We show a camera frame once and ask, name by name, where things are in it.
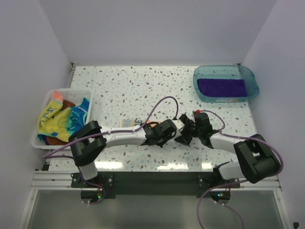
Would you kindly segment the colourful printed towel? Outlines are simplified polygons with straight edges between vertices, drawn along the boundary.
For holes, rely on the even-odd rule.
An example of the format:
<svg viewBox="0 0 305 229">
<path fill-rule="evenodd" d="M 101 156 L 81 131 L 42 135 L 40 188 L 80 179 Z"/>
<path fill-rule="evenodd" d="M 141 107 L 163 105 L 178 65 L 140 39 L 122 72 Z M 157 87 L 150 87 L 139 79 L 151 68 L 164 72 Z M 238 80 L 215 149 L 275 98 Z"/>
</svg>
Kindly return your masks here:
<svg viewBox="0 0 305 229">
<path fill-rule="evenodd" d="M 124 130 L 136 130 L 141 129 L 144 126 L 154 127 L 157 124 L 160 124 L 160 122 L 148 120 L 145 123 L 144 120 L 140 119 L 122 119 L 119 128 Z"/>
</svg>

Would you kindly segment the purple towel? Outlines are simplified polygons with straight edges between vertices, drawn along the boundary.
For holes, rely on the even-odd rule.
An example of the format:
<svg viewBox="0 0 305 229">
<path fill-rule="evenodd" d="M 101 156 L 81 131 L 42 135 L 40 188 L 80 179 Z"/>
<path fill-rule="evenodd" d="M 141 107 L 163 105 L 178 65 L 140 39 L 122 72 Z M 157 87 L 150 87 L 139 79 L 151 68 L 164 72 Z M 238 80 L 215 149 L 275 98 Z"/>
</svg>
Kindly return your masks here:
<svg viewBox="0 0 305 229">
<path fill-rule="evenodd" d="M 198 79 L 199 91 L 208 97 L 247 97 L 242 79 Z"/>
</svg>

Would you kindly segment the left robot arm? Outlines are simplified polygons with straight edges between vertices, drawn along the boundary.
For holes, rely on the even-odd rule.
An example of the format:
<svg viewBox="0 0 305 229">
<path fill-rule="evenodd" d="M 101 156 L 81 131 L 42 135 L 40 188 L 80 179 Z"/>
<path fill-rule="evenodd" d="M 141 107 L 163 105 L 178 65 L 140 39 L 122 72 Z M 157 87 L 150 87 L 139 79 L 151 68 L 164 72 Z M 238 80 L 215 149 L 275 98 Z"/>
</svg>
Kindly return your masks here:
<svg viewBox="0 0 305 229">
<path fill-rule="evenodd" d="M 123 145 L 162 147 L 183 127 L 178 119 L 121 128 L 101 127 L 97 121 L 91 121 L 69 137 L 69 146 L 83 183 L 94 187 L 99 181 L 94 161 L 104 149 Z"/>
</svg>

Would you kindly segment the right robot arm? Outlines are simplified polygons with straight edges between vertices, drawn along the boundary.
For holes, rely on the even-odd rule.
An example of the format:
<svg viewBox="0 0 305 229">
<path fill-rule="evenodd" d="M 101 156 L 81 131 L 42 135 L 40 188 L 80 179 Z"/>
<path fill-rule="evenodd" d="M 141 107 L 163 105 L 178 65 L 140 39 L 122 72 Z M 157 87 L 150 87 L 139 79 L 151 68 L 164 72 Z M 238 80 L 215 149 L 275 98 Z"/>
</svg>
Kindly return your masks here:
<svg viewBox="0 0 305 229">
<path fill-rule="evenodd" d="M 193 117 L 190 119 L 183 114 L 173 119 L 180 133 L 175 138 L 176 142 L 188 146 L 193 138 L 197 138 L 202 145 L 233 153 L 238 159 L 237 162 L 224 162 L 214 167 L 209 187 L 237 186 L 243 181 L 255 184 L 283 170 L 282 158 L 261 135 L 243 137 L 225 134 L 222 129 L 213 129 L 208 113 L 200 110 L 194 112 Z"/>
</svg>

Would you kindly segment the yellow green patterned towel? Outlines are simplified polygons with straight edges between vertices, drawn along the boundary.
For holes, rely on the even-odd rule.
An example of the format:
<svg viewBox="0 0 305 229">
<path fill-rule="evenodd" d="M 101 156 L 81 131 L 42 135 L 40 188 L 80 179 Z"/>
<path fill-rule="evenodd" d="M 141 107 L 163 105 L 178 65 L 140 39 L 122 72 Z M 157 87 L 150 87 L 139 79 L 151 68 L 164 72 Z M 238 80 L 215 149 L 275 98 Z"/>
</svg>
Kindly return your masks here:
<svg viewBox="0 0 305 229">
<path fill-rule="evenodd" d="M 45 137 L 54 137 L 68 142 L 69 133 L 66 128 L 71 108 L 62 110 L 63 99 L 52 98 L 40 114 L 37 121 L 37 138 L 45 141 Z"/>
</svg>

